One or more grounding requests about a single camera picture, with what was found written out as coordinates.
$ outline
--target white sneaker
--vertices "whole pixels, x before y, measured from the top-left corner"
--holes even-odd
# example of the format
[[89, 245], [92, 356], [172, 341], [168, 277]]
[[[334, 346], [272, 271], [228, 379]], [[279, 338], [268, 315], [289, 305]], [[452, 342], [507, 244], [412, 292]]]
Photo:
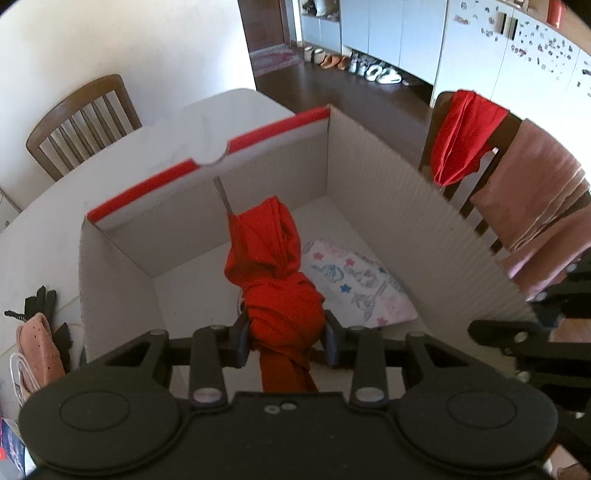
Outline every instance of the white sneaker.
[[367, 72], [365, 72], [365, 79], [368, 82], [374, 82], [376, 78], [384, 71], [384, 67], [381, 66], [379, 63], [372, 65], [368, 68]]
[[378, 75], [375, 81], [382, 85], [392, 85], [394, 83], [402, 82], [402, 77], [392, 67], [387, 67], [382, 70], [382, 73]]

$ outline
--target red towel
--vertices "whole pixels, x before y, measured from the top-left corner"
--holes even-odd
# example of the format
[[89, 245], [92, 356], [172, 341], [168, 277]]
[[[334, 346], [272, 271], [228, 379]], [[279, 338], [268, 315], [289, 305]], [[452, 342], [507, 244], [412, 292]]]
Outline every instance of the red towel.
[[475, 92], [454, 93], [431, 151], [434, 182], [446, 187], [478, 171], [480, 159], [492, 150], [486, 141], [508, 113]]
[[324, 329], [323, 298], [301, 272], [300, 236], [277, 197], [228, 215], [232, 247], [225, 274], [243, 290], [265, 392], [317, 391], [309, 353]]

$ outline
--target white table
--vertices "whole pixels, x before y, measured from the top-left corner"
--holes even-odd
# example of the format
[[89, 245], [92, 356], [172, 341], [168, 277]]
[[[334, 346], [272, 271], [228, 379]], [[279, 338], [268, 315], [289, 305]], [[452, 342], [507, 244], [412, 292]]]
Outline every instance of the white table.
[[[193, 158], [212, 163], [229, 139], [293, 115], [248, 89], [192, 103], [145, 126], [88, 159], [51, 186], [0, 235], [0, 309], [23, 310], [41, 285], [57, 290], [57, 321], [80, 323], [78, 244], [87, 212], [159, 171]], [[8, 354], [19, 321], [0, 324], [0, 408], [15, 419]], [[82, 338], [82, 329], [72, 329]]]

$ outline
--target orange slipper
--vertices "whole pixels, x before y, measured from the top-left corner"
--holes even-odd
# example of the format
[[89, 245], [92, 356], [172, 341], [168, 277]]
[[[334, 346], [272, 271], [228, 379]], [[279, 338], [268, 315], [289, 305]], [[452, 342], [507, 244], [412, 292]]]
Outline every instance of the orange slipper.
[[338, 55], [328, 55], [325, 58], [324, 62], [322, 62], [320, 67], [322, 67], [325, 70], [331, 69], [332, 67], [337, 66], [339, 64], [339, 62], [340, 62], [340, 57]]
[[346, 70], [349, 67], [349, 63], [351, 63], [351, 57], [343, 57], [336, 67], [339, 70]]

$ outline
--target wooden chair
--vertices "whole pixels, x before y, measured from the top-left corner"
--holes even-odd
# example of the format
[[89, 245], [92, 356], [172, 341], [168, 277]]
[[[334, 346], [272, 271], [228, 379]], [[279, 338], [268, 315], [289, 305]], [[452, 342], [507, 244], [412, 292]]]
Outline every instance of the wooden chair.
[[[118, 132], [120, 137], [124, 137], [128, 133], [124, 128], [123, 119], [116, 112], [118, 106], [113, 107], [107, 97], [109, 92], [115, 92], [126, 116], [126, 121], [129, 122], [132, 130], [141, 128], [142, 124], [121, 76], [113, 74], [93, 80], [63, 99], [43, 117], [29, 135], [27, 150], [55, 181], [62, 178], [63, 174], [50, 160], [48, 151], [42, 150], [43, 143], [45, 143], [46, 150], [52, 147], [68, 171], [72, 171], [76, 166], [72, 159], [80, 164], [118, 140], [117, 133], [113, 133], [113, 131]], [[105, 105], [102, 109], [98, 105], [100, 98]], [[75, 116], [78, 116], [79, 121], [82, 117], [83, 123], [80, 122], [79, 125]]]
[[[435, 107], [433, 108], [427, 140], [419, 165], [419, 170], [430, 180], [433, 179], [430, 171], [431, 151], [433, 150], [433, 145], [437, 138], [437, 134], [439, 133], [439, 129], [452, 105], [453, 94], [454, 92], [440, 93], [435, 102]], [[511, 145], [511, 142], [515, 139], [520, 125], [521, 120], [514, 114], [509, 113], [488, 139], [489, 145], [498, 149], [492, 159], [490, 155], [488, 157], [485, 155], [480, 164], [480, 170], [477, 173], [469, 175], [462, 181], [445, 187], [441, 191], [442, 195], [457, 207], [460, 214], [475, 228], [476, 233], [486, 241], [494, 254], [501, 252], [501, 255], [505, 255], [506, 250], [503, 249], [502, 242], [492, 228], [489, 228], [488, 224], [474, 208], [474, 205], [470, 202], [470, 197], [486, 184], [501, 161], [501, 158], [509, 148], [509, 145]], [[570, 209], [565, 211], [560, 218], [589, 205], [590, 202], [591, 195], [586, 193]]]

